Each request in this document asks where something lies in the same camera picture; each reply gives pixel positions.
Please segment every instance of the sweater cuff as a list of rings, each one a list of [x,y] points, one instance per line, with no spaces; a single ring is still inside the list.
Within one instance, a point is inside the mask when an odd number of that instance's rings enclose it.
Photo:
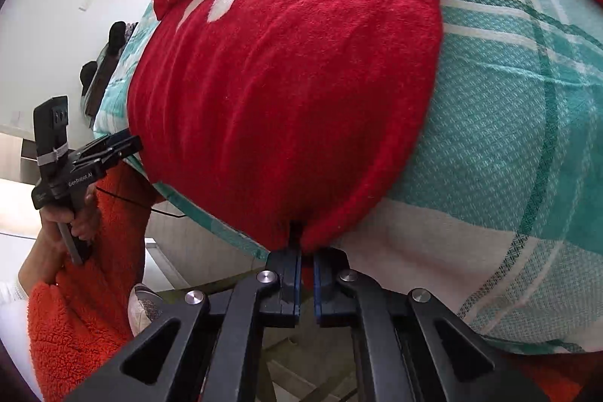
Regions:
[[[29,296],[27,295],[27,293],[25,293],[25,290],[23,290],[23,287],[21,286],[18,276],[14,279],[13,289],[14,289],[14,298],[16,300],[28,300],[29,299]]]

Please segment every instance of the black cable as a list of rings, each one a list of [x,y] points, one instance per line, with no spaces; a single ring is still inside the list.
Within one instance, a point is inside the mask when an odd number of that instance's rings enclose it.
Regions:
[[[150,209],[151,211],[154,211],[155,213],[161,213],[161,215],[166,215],[168,217],[173,217],[173,218],[184,218],[184,217],[186,217],[186,215],[175,215],[173,213],[169,213],[167,211],[162,211],[160,209],[155,209],[155,208],[150,207],[150,206],[144,206],[144,205],[142,205],[142,204],[140,204],[140,203],[138,203],[138,202],[136,202],[134,200],[131,200],[131,199],[128,199],[128,198],[124,198],[123,196],[120,196],[118,194],[114,194],[114,193],[112,193],[110,191],[104,190],[103,188],[99,188],[98,186],[96,187],[96,189],[98,191],[102,192],[102,193],[108,194],[109,196],[112,196],[114,198],[126,201],[128,203],[132,203],[133,205],[139,206],[141,208]]]
[[[344,395],[342,398],[340,398],[339,402],[347,402],[352,397],[354,397],[354,395],[356,395],[357,393],[358,393],[358,388],[355,388],[352,392],[350,392],[349,394]]]

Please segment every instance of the teal and white plaid fabric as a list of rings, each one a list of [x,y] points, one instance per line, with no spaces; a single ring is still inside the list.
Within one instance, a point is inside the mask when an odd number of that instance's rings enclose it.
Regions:
[[[603,10],[592,0],[441,6],[435,93],[414,155],[338,245],[384,287],[427,287],[503,349],[602,350]],[[149,7],[107,89],[97,135],[127,127],[129,81],[156,25]],[[219,237],[266,256],[156,187]]]

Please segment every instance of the sweater sleeve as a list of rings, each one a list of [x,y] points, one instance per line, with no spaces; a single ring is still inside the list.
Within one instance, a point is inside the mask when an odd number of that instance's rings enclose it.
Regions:
[[[23,290],[19,278],[15,278],[13,281],[0,281],[0,305],[17,300],[27,300],[27,298],[27,293]]]

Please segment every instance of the black gripper frame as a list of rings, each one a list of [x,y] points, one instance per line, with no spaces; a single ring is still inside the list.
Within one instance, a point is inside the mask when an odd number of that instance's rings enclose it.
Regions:
[[[141,139],[128,129],[106,135],[78,150],[67,150],[67,96],[49,99],[34,110],[34,135],[40,181],[31,192],[35,209],[45,205],[84,208],[89,185],[107,175],[121,159],[142,149]],[[91,255],[91,246],[71,235],[70,226],[58,224],[61,236],[74,264],[83,264]]]
[[[275,251],[233,289],[165,305],[66,402],[253,402],[263,329],[298,321],[301,263]],[[343,251],[314,255],[314,293],[321,327],[352,328],[361,402],[548,401],[427,290],[384,290]]]

